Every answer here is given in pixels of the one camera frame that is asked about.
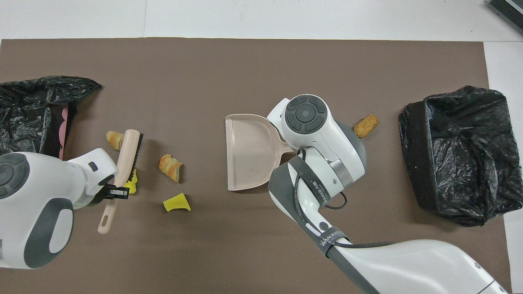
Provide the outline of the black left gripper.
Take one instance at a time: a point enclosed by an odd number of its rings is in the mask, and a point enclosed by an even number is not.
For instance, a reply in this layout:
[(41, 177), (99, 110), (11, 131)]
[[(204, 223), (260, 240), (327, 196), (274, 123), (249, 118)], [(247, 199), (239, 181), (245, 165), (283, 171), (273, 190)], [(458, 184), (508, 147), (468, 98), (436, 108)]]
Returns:
[(102, 179), (98, 184), (98, 192), (93, 196), (93, 199), (87, 205), (97, 205), (104, 199), (128, 199), (130, 189), (128, 187), (119, 187), (119, 190), (116, 186), (109, 184), (115, 176), (107, 176)]

